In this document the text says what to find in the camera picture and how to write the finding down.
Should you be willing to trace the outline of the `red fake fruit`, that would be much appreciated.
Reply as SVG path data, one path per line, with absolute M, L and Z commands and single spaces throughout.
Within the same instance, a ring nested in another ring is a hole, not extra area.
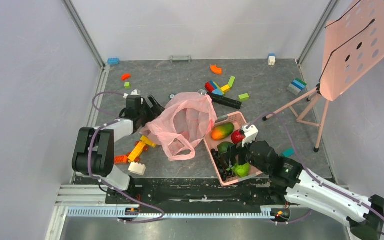
M 231 134 L 231 141 L 233 144 L 238 144 L 241 143 L 245 137 L 245 132 L 241 129 L 238 129 Z

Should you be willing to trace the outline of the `light green fake round fruit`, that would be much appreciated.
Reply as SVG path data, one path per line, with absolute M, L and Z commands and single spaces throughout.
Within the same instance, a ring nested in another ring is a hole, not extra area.
M 251 165 L 249 163 L 245 163 L 242 165 L 236 164 L 232 167 L 233 172 L 235 173 L 236 177 L 244 178 L 249 175 L 251 169 Z

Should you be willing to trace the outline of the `pink plastic bag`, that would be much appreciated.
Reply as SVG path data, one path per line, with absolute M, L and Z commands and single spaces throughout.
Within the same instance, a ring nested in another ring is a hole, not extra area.
M 217 118 L 209 95 L 182 92 L 140 134 L 160 145 L 169 161 L 191 160 L 196 156 L 195 148 L 213 129 Z

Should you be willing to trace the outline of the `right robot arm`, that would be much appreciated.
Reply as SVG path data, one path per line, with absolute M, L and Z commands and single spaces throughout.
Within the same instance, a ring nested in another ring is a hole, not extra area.
M 349 228 L 361 240 L 379 240 L 384 226 L 384 198 L 350 192 L 287 157 L 266 141 L 230 145 L 221 159 L 238 168 L 250 164 L 268 175 L 269 199 L 290 203 L 328 216 Z

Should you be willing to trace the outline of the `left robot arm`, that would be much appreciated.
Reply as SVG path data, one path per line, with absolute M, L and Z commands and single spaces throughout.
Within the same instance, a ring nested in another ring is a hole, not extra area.
M 159 117 L 165 108 L 152 96 L 137 94 L 126 97 L 126 106 L 115 120 L 99 127 L 82 127 L 72 157 L 75 172 L 101 181 L 125 204 L 133 203 L 137 190 L 130 186 L 131 177 L 115 166 L 115 143 L 136 133 Z

